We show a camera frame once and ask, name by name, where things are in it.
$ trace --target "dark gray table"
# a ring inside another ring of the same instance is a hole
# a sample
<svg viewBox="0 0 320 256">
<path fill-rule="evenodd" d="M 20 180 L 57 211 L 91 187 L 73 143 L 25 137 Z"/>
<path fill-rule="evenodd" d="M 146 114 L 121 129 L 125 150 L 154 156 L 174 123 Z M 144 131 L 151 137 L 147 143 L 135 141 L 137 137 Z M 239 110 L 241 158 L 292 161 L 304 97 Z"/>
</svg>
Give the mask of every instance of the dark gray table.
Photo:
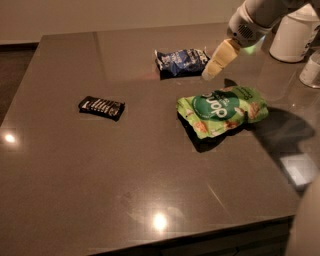
<svg viewBox="0 0 320 256">
<path fill-rule="evenodd" d="M 303 155 L 320 166 L 320 94 L 298 80 L 304 63 L 272 59 L 267 37 L 211 82 L 159 79 L 155 49 L 211 54 L 225 29 L 42 38 L 0 130 L 3 255 L 92 254 L 295 214 L 300 196 L 281 158 Z M 225 79 L 258 88 L 271 114 L 198 153 L 176 100 Z M 120 121 L 78 113 L 87 95 L 125 102 Z M 167 226 L 157 229 L 155 218 Z"/>
</svg>

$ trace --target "snack bag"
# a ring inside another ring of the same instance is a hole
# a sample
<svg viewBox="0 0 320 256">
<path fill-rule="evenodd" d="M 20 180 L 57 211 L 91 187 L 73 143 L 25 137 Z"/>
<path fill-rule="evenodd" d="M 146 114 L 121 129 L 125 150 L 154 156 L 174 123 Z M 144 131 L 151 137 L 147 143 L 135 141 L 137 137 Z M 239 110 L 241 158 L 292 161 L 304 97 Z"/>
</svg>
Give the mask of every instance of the snack bag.
<svg viewBox="0 0 320 256">
<path fill-rule="evenodd" d="M 197 49 L 161 53 L 155 50 L 160 79 L 200 76 L 210 60 L 204 51 Z"/>
<path fill-rule="evenodd" d="M 180 98 L 177 111 L 199 139 L 214 138 L 243 123 L 259 122 L 268 116 L 266 101 L 258 91 L 242 86 Z"/>
</svg>

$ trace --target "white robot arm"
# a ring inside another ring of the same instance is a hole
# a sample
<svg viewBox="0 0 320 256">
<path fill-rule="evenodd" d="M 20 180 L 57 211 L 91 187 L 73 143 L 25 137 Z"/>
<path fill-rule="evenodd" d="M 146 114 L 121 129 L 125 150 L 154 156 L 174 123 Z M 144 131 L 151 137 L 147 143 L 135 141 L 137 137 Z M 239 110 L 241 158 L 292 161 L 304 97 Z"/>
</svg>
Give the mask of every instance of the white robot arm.
<svg viewBox="0 0 320 256">
<path fill-rule="evenodd" d="M 256 44 L 281 18 L 306 4 L 320 17 L 320 0 L 245 0 L 229 21 L 227 34 L 202 72 L 204 80 L 213 79 L 239 54 L 240 48 Z"/>
<path fill-rule="evenodd" d="M 228 37 L 241 48 L 256 44 L 281 18 L 310 3 L 319 14 L 317 0 L 246 0 L 229 21 Z"/>
</svg>

